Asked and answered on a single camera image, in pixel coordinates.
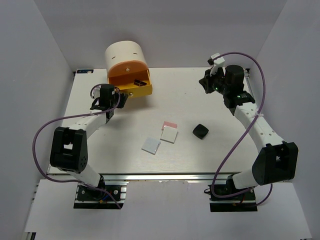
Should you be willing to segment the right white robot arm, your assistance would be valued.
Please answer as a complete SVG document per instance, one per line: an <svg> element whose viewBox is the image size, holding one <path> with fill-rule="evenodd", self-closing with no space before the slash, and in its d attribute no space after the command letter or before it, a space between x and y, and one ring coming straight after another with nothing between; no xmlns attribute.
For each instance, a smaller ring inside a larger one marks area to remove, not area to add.
<svg viewBox="0 0 320 240"><path fill-rule="evenodd" d="M207 94L223 96L224 105L248 131L258 151L252 167L229 179L225 192L233 200L242 196L244 189L292 180L299 152L294 142L286 142L258 113L254 97L244 89L244 79L241 66L229 65L216 71L208 69L199 80Z"/></svg>

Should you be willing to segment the yellow drawer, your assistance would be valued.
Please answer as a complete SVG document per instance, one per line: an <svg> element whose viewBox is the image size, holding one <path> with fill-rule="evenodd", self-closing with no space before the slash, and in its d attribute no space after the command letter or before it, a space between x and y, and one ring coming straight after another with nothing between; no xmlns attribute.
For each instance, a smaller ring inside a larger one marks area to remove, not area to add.
<svg viewBox="0 0 320 240"><path fill-rule="evenodd" d="M140 71L129 73L116 77L108 77L108 83L118 87L121 93L129 95L129 98L140 98L151 95L153 93L153 85L150 79L150 71ZM147 83L145 86L137 86L134 80L139 80Z"/></svg>

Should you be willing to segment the peach top drawer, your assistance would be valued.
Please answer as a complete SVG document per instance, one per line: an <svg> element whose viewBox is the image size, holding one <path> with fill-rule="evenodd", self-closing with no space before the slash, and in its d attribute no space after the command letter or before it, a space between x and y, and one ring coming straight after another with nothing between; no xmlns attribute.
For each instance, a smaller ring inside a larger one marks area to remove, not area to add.
<svg viewBox="0 0 320 240"><path fill-rule="evenodd" d="M139 60L129 60L114 64L107 70L109 78L124 76L148 70L145 62Z"/></svg>

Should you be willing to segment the gold black lipstick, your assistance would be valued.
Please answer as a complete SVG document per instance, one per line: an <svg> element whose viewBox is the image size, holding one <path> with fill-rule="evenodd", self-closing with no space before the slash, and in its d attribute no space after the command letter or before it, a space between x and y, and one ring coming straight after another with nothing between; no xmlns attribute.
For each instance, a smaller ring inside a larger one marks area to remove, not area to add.
<svg viewBox="0 0 320 240"><path fill-rule="evenodd" d="M134 83L135 85L137 85L137 86L140 86L140 85L141 85L141 82L140 82L139 80L137 80L137 79L135 79L133 83Z"/></svg>
<svg viewBox="0 0 320 240"><path fill-rule="evenodd" d="M140 85L140 86L146 86L146 85L147 85L147 83L146 83L146 82L144 82L144 81L140 81L140 82L139 82L139 85Z"/></svg>

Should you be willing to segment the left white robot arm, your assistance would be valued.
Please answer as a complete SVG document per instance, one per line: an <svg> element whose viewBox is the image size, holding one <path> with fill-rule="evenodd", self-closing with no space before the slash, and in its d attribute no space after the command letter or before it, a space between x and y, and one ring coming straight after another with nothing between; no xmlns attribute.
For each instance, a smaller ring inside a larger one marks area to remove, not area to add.
<svg viewBox="0 0 320 240"><path fill-rule="evenodd" d="M53 134L50 165L72 175L80 184L88 185L88 193L99 200L105 196L103 177L89 165L88 139L122 109L129 95L112 84L101 84L91 92L89 113L67 127L57 127Z"/></svg>

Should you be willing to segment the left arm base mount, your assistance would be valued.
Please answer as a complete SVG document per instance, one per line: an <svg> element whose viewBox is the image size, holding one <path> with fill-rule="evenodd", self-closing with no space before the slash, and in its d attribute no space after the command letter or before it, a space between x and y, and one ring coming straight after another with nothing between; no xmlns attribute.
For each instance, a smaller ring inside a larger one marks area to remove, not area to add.
<svg viewBox="0 0 320 240"><path fill-rule="evenodd" d="M83 184L78 184L73 208L82 210L120 210L126 198L127 184L121 181L105 180L100 177L95 190Z"/></svg>

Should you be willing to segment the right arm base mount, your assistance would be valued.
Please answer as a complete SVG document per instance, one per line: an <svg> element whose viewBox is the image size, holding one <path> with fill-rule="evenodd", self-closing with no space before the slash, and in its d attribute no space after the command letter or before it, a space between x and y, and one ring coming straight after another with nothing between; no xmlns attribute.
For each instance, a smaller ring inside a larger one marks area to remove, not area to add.
<svg viewBox="0 0 320 240"><path fill-rule="evenodd" d="M209 206L212 213L257 212L256 195L253 189L243 192L234 185L232 175L225 182L209 184L203 192L209 195Z"/></svg>

